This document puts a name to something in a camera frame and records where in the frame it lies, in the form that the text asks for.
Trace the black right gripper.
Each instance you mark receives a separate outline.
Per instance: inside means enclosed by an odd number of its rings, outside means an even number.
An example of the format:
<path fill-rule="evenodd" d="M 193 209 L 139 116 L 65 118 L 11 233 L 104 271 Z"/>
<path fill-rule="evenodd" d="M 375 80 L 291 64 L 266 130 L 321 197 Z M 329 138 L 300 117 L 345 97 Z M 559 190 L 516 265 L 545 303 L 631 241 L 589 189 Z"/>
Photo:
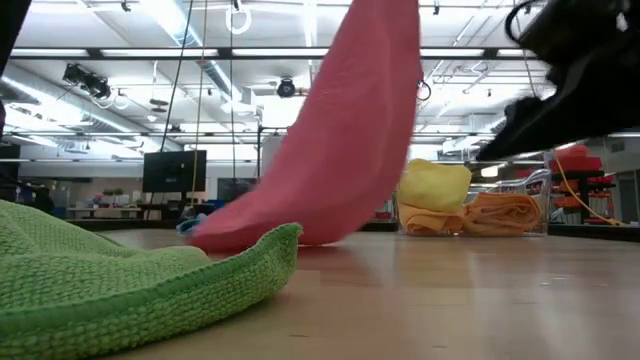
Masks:
<path fill-rule="evenodd" d="M 550 66 L 559 84 L 597 47 L 639 26 L 639 0 L 550 0 L 519 35 L 519 47 Z M 494 161 L 639 125 L 639 53 L 584 59 L 542 100 L 506 106 L 506 123 L 477 159 Z"/>

